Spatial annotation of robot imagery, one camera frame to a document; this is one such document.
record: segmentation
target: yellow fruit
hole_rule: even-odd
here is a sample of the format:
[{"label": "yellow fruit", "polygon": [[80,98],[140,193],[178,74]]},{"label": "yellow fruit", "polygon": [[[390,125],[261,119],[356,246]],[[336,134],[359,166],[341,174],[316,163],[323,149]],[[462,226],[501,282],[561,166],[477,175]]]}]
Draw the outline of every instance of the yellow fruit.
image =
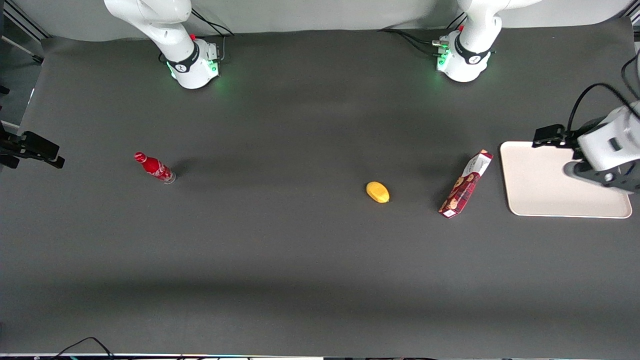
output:
[{"label": "yellow fruit", "polygon": [[367,184],[367,193],[377,202],[389,202],[389,191],[377,181],[371,181]]}]

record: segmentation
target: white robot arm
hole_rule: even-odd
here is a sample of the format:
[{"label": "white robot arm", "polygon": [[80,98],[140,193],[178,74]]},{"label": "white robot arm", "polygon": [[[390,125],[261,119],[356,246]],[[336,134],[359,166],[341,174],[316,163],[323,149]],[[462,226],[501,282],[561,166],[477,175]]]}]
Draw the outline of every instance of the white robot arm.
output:
[{"label": "white robot arm", "polygon": [[156,43],[172,76],[184,88],[200,88],[218,76],[218,48],[192,39],[182,26],[191,0],[104,0],[109,12],[135,26]]},{"label": "white robot arm", "polygon": [[467,13],[464,30],[454,30],[434,41],[441,54],[437,70],[455,81],[474,80],[486,69],[490,48],[502,29],[501,10],[523,8],[541,0],[458,0],[458,6]]},{"label": "white robot arm", "polygon": [[[626,102],[613,87],[598,83],[585,89],[572,113],[575,114],[584,94],[596,86],[608,88]],[[541,127],[536,130],[533,147],[545,145],[573,149],[573,158],[579,161],[565,165],[566,175],[628,193],[640,193],[640,101],[616,108],[578,130],[572,131],[570,125],[566,129],[560,124]]]}]

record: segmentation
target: red bottle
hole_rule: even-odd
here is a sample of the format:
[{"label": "red bottle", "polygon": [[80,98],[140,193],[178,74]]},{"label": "red bottle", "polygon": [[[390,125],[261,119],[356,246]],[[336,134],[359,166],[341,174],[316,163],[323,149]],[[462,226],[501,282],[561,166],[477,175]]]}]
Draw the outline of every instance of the red bottle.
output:
[{"label": "red bottle", "polygon": [[147,171],[149,175],[158,180],[164,181],[165,184],[171,184],[175,180],[175,174],[171,169],[166,167],[166,165],[161,163],[158,159],[149,158],[142,152],[136,152],[133,157],[138,163],[142,164],[142,167],[145,168],[145,171]]}]

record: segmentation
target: black clamp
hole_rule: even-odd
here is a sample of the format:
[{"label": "black clamp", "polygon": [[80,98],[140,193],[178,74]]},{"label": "black clamp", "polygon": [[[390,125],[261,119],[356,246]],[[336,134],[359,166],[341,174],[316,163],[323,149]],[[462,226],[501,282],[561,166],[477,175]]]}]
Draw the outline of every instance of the black clamp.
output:
[{"label": "black clamp", "polygon": [[171,61],[167,59],[166,62],[169,64],[169,66],[173,67],[177,72],[184,73],[189,71],[191,66],[195,64],[196,61],[198,61],[199,57],[200,57],[200,47],[198,46],[198,44],[193,43],[193,52],[188,58],[182,61]]},{"label": "black clamp", "polygon": [[44,161],[54,168],[62,168],[65,159],[58,156],[60,147],[38,134],[25,131],[21,135],[7,133],[0,125],[0,164],[17,168],[19,158]]},{"label": "black clamp", "polygon": [[456,51],[458,52],[458,54],[460,54],[460,56],[462,56],[469,65],[475,65],[479,63],[491,52],[490,50],[487,50],[481,53],[474,53],[473,51],[465,49],[460,43],[460,34],[456,36],[456,41],[454,41],[453,44],[456,47]]}]

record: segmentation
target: red cap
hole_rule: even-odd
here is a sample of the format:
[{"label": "red cap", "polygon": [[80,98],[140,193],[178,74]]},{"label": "red cap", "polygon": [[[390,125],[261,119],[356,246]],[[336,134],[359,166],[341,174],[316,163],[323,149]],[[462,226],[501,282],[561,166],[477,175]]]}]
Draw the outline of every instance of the red cap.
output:
[{"label": "red cap", "polygon": [[147,155],[144,155],[142,152],[138,151],[136,152],[136,154],[133,156],[134,159],[136,159],[136,161],[138,163],[143,163],[147,160]]}]

